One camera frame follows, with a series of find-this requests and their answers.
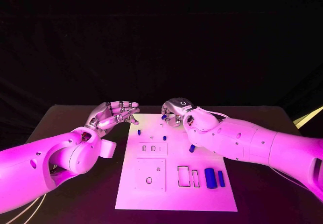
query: vertical rectangular slot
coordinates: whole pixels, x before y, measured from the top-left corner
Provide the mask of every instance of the vertical rectangular slot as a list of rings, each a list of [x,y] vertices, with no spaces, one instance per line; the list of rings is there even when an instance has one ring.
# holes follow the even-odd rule
[[[201,182],[199,182],[199,173],[196,170],[192,170],[192,176],[193,176],[193,187],[199,188],[201,187]]]
[[[189,167],[178,166],[179,171],[179,187],[191,187]]]

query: dark background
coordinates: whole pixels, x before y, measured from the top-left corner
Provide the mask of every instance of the dark background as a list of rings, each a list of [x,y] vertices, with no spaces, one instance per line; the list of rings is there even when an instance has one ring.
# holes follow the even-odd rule
[[[0,7],[0,150],[55,104],[323,105],[320,1],[19,1]]]

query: humanoid robot arm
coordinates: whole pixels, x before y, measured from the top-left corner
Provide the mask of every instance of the humanoid robot arm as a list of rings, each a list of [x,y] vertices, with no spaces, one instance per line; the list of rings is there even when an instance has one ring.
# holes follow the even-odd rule
[[[280,170],[323,201],[323,139],[271,131],[248,121],[195,107],[185,98],[173,98],[162,107],[163,119],[173,127],[183,122],[192,144],[224,157],[260,163]],[[224,116],[218,120],[211,114]]]
[[[23,206],[87,173],[98,156],[113,157],[116,143],[101,137],[118,123],[139,124],[133,117],[140,111],[137,106],[127,101],[103,103],[84,127],[0,152],[0,213]],[[58,166],[52,171],[49,163]]]

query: black backdrop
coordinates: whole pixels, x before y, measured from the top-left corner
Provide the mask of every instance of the black backdrop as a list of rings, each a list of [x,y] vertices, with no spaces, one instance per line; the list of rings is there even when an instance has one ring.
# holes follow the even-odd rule
[[[319,1],[5,1],[0,130],[22,144],[54,104],[322,106]]]

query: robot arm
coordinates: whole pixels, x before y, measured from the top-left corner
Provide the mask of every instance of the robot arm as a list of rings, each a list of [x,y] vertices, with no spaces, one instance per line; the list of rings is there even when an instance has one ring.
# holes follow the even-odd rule
[[[211,114],[214,112],[193,107],[185,98],[166,101],[162,113],[170,126],[183,122],[195,146],[205,147],[228,159],[260,163],[280,170],[323,201],[323,139],[271,131],[215,113],[224,116],[218,120]]]
[[[103,103],[85,126],[0,152],[0,213],[23,206],[68,179],[93,168],[98,156],[111,158],[116,143],[101,139],[121,122],[139,124],[139,104]],[[56,168],[49,170],[49,163]]]

